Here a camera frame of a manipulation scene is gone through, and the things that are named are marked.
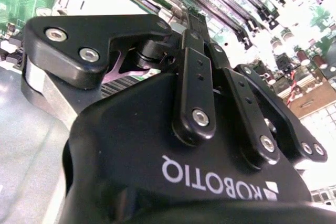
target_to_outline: robotiq logo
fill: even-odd
[[[279,193],[278,185],[275,182],[266,181],[267,188],[260,189],[259,186],[245,183],[243,181],[234,181],[232,178],[221,178],[216,173],[208,172],[202,174],[199,168],[191,172],[189,165],[182,166],[175,160],[169,159],[166,155],[162,165],[162,173],[166,180],[171,183],[184,183],[185,186],[195,190],[211,191],[214,194],[227,194],[232,199],[263,200],[264,197],[270,201],[277,201]],[[168,167],[174,166],[176,172],[168,172]]]

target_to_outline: black plastic part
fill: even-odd
[[[0,61],[6,60],[6,57],[9,53],[4,49],[0,48]]]
[[[45,35],[48,28],[63,30],[67,40],[49,40]],[[77,88],[92,89],[117,60],[110,59],[110,52],[126,54],[140,41],[164,40],[171,33],[170,26],[156,15],[35,17],[25,26],[24,48],[37,67]],[[83,60],[79,56],[82,48],[94,49],[99,60]]]
[[[211,201],[180,204],[140,213],[125,224],[311,224],[335,223],[336,212],[309,203]]]
[[[230,187],[225,183],[220,194],[209,190],[204,178],[207,173],[217,174],[222,182],[224,178],[231,178],[234,191],[238,182],[245,183],[254,200],[266,200],[267,181],[277,183],[278,201],[311,200],[304,181],[282,153],[276,165],[262,171],[253,169],[245,161],[235,138],[241,121],[232,120],[232,115],[237,114],[232,98],[214,93],[218,113],[216,134],[211,141],[197,148],[178,141],[171,128],[176,82],[175,74],[161,73],[79,114],[69,137],[74,181],[60,223],[112,223],[113,199],[125,188],[134,188],[137,195],[147,194],[146,202],[155,208],[192,200],[232,199],[227,193]],[[178,162],[183,171],[188,165],[190,181],[187,182],[185,172],[179,182],[166,180],[162,172],[166,161],[163,156]],[[205,190],[194,186],[197,169],[199,187]],[[172,167],[169,173],[175,177],[176,169]],[[212,183],[218,189],[216,181]],[[251,185],[255,190],[259,188],[261,198],[255,196]],[[244,187],[240,193],[245,198],[249,194]]]
[[[280,159],[280,151],[265,123],[264,116],[246,78],[230,69],[224,69],[223,73],[242,120],[242,126],[238,131],[241,134],[241,151],[247,160],[258,168],[276,164]],[[272,141],[273,152],[266,150],[262,145],[260,140],[262,136],[266,136]]]
[[[244,68],[251,70],[247,74]],[[277,129],[277,143],[284,155],[293,163],[297,164],[304,159],[314,162],[326,162],[327,151],[304,127],[300,120],[289,110],[282,100],[273,93],[262,81],[260,76],[247,65],[238,65],[235,70],[243,74],[260,102],[263,115],[268,118]],[[301,142],[307,143],[313,153],[304,151]],[[318,144],[324,151],[324,155],[316,152],[314,144]]]
[[[204,55],[202,38],[189,29],[183,31],[178,75],[172,126],[183,143],[195,146],[214,136],[216,122],[211,61]],[[207,125],[199,125],[194,120],[196,109],[206,114]]]

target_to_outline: black metal bracket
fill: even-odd
[[[181,48],[172,126],[182,142],[195,146],[216,131],[211,61],[204,55],[203,38],[193,30],[183,31]]]
[[[247,65],[238,65],[235,70],[247,78],[253,93],[262,104],[260,109],[263,115],[271,120],[277,129],[277,144],[284,155],[293,164],[304,159],[326,162],[327,151],[287,108],[281,98],[267,87],[259,75]]]
[[[66,40],[48,39],[48,28],[62,30]],[[92,89],[112,70],[109,67],[120,55],[144,40],[163,41],[172,30],[156,15],[61,16],[33,18],[24,33],[25,53],[34,65],[77,88]],[[83,60],[79,56],[82,48],[96,51],[99,60]]]
[[[246,159],[258,168],[275,165],[280,159],[276,141],[266,125],[258,103],[246,78],[230,69],[223,69],[226,85],[233,96],[242,125],[237,133],[241,151]]]

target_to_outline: electronic component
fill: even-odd
[[[272,71],[268,69],[261,60],[253,66],[253,70],[256,71],[259,76],[267,82],[267,84],[273,85],[274,83],[276,83]]]
[[[276,64],[285,75],[288,75],[291,73],[291,71],[294,69],[294,65],[290,58],[286,54],[281,54],[276,59]]]
[[[325,62],[325,60],[322,59],[320,55],[314,55],[312,60],[320,69],[326,69],[328,67],[328,64]]]
[[[307,66],[310,63],[310,59],[308,58],[306,52],[304,50],[299,50],[296,53],[296,56],[298,57],[299,61],[301,62],[301,65]]]

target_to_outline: screw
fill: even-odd
[[[223,52],[222,48],[219,45],[215,45],[215,49],[217,52]]]
[[[266,150],[268,150],[269,152],[274,152],[275,146],[271,139],[263,135],[260,137],[260,141]]]
[[[160,27],[163,28],[163,29],[167,29],[167,28],[168,28],[167,25],[166,25],[166,23],[163,22],[163,21],[159,21],[159,22],[157,22],[157,25],[160,26]]]
[[[320,154],[322,156],[324,155],[323,149],[318,144],[314,144],[314,148],[315,148],[315,150],[318,154]]]
[[[67,34],[64,31],[57,28],[47,29],[45,34],[48,39],[57,42],[65,41],[68,38]]]
[[[193,110],[193,119],[199,126],[207,126],[209,124],[209,118],[202,110]]]
[[[252,74],[252,71],[251,71],[248,67],[244,67],[244,71],[245,71],[247,74]]]
[[[88,62],[95,62],[99,60],[99,54],[91,48],[82,48],[79,51],[79,55],[83,60]]]
[[[302,142],[301,145],[305,152],[307,152],[308,154],[313,154],[313,151],[308,144],[306,144],[305,142]]]
[[[197,35],[197,33],[195,33],[195,32],[192,32],[192,33],[191,33],[191,37],[193,37],[194,39],[198,39],[198,35]]]

